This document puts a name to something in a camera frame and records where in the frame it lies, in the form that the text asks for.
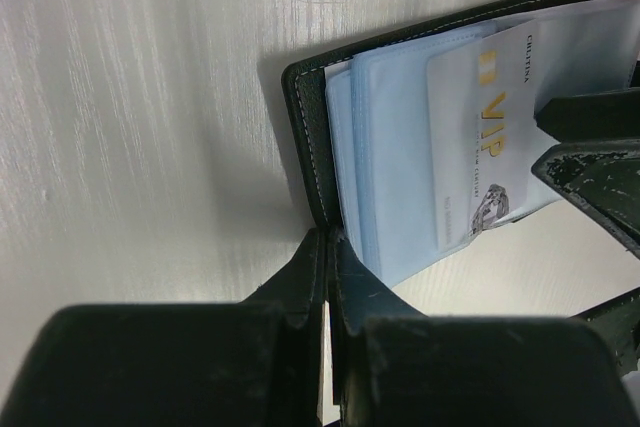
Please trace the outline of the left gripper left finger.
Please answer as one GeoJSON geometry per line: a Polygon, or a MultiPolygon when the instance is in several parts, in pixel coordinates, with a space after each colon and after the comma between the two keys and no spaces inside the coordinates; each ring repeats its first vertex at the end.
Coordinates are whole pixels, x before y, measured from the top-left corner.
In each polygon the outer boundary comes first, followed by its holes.
{"type": "Polygon", "coordinates": [[[12,387],[16,426],[316,426],[325,237],[238,303],[70,306],[12,387]]]}

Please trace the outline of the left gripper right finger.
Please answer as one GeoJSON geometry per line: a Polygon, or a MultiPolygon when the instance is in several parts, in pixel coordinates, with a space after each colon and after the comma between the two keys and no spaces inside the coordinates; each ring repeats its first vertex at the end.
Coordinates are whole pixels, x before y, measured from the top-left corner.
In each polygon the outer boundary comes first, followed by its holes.
{"type": "Polygon", "coordinates": [[[433,317],[327,241],[333,399],[343,426],[635,426],[639,294],[575,316],[433,317]]]}

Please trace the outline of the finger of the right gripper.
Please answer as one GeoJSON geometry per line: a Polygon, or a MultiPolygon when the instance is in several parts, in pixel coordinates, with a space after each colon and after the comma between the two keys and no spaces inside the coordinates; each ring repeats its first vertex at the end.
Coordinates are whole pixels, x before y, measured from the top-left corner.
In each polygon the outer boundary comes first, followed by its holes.
{"type": "Polygon", "coordinates": [[[638,138],[639,89],[554,98],[535,120],[561,143],[638,138]]]}
{"type": "Polygon", "coordinates": [[[531,171],[628,251],[639,250],[637,138],[560,143],[531,171]]]}

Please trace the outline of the black leather card holder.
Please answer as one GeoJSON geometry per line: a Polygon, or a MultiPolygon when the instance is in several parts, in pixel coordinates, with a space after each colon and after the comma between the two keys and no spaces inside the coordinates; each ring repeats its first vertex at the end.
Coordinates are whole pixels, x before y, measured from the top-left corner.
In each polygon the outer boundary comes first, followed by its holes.
{"type": "Polygon", "coordinates": [[[559,197],[531,171],[561,143],[536,124],[535,115],[549,101],[639,89],[639,0],[500,0],[284,70],[283,93],[314,220],[324,229],[340,229],[384,284],[404,281],[480,234],[450,251],[438,247],[429,61],[528,21],[538,22],[539,31],[533,47],[537,81],[527,199],[491,230],[559,197]]]}

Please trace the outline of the white credit card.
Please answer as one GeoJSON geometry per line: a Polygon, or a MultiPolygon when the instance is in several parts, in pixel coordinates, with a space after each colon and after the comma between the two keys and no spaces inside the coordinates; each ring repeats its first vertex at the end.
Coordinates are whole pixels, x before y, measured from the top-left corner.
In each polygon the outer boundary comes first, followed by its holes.
{"type": "Polygon", "coordinates": [[[536,21],[431,59],[426,79],[438,247],[458,248],[524,206],[536,21]]]}

